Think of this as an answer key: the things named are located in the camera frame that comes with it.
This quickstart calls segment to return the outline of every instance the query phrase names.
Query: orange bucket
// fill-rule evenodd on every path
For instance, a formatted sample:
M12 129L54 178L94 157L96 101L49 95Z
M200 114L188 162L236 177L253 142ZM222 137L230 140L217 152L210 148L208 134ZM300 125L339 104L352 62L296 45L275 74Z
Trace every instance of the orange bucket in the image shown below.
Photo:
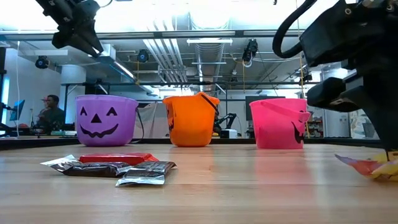
M210 143L219 99L199 92L194 96L171 96L163 103L174 145L203 147Z

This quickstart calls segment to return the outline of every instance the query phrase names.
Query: desk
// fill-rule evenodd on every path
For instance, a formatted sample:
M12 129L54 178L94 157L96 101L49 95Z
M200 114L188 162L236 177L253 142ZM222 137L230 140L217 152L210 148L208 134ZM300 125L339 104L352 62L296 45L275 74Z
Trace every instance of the desk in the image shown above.
M39 164L94 152L150 152L178 169L162 187L116 188L116 179L67 177ZM251 144L0 151L0 223L398 223L398 185L365 179L334 157L379 152L318 144L303 151Z

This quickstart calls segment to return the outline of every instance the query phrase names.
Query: brown candy wrapper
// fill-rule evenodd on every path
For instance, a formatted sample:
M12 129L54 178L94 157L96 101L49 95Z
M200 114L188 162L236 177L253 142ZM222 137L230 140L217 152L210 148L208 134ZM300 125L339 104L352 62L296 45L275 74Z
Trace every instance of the brown candy wrapper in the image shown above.
M78 161L73 155L41 164L49 166L65 175L79 177L120 177L132 166L125 162L87 162Z
M129 169L122 179L119 179L116 186L131 184L154 184L163 185L166 174L175 167L174 162L147 161Z

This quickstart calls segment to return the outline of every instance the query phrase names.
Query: yellow candy wrapper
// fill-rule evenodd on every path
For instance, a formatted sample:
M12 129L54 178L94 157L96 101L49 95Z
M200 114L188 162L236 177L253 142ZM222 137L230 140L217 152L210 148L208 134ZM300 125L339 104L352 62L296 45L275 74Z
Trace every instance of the yellow candy wrapper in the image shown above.
M386 153L378 154L369 160L335 156L341 162L353 167L357 172L369 179L398 181L398 159L395 154L389 156L392 159L391 161L387 161Z

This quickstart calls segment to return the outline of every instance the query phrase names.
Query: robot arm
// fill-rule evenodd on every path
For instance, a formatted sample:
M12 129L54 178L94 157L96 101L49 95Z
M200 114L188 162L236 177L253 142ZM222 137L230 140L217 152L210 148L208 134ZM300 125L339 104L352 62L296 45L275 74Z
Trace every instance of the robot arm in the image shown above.
M218 120L215 122L215 124L219 126L219 125L220 125L222 122L224 122L226 119L229 119L228 124L226 125L225 129L231 129L232 124L233 124L235 118L236 118L236 114L235 114L235 113L229 113L229 114L227 114L226 116L224 116L224 117L218 119Z
M283 52L287 30L315 2L306 0L282 23L272 43L275 54L290 58L303 51L310 67L341 62L343 68L356 69L344 79L330 77L311 88L308 104L340 112L363 109L384 148L398 150L398 1L339 0L303 32L299 43Z
M59 32L52 39L54 47L71 46L93 57L103 51L94 30L94 17L100 6L94 0L36 0L57 24Z

